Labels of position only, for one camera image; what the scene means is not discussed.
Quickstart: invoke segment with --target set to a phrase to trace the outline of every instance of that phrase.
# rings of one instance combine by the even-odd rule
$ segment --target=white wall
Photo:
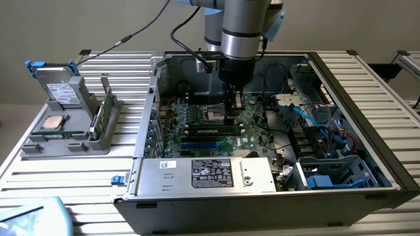
[[[0,103],[38,104],[43,92],[23,61],[66,62],[79,49],[106,49],[157,14],[165,0],[9,0],[0,7]],[[286,18],[270,50],[353,49],[367,62],[389,62],[395,50],[420,50],[418,0],[285,0]],[[193,8],[171,2],[153,26],[118,48],[179,50],[169,31]],[[202,42],[202,15],[179,31],[191,48]],[[420,85],[395,89],[414,99]]]

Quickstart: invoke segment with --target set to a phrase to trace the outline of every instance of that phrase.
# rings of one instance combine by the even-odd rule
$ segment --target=blue cable
[[[314,118],[311,118],[310,116],[307,116],[302,111],[301,111],[301,109],[298,109],[298,107],[293,107],[293,111],[295,111],[302,117],[305,117],[306,119],[309,119],[311,122],[313,122],[313,124],[315,125],[315,127],[319,127],[319,124],[317,123],[317,121],[315,121],[315,119]],[[329,137],[327,137],[327,134],[326,134],[326,132],[321,129],[321,134],[325,136],[325,138],[326,138],[326,141],[327,141],[327,143],[330,144],[329,145],[329,158],[331,158],[333,157],[333,146],[331,146],[331,142],[330,142],[330,140],[329,140]]]

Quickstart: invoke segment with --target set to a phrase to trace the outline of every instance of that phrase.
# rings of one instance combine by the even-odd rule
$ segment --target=sticker
[[[190,185],[193,188],[233,187],[229,159],[191,160]]]
[[[161,161],[158,168],[159,169],[175,168],[175,161]]]
[[[69,84],[46,84],[49,91],[61,104],[78,104],[78,99]]]

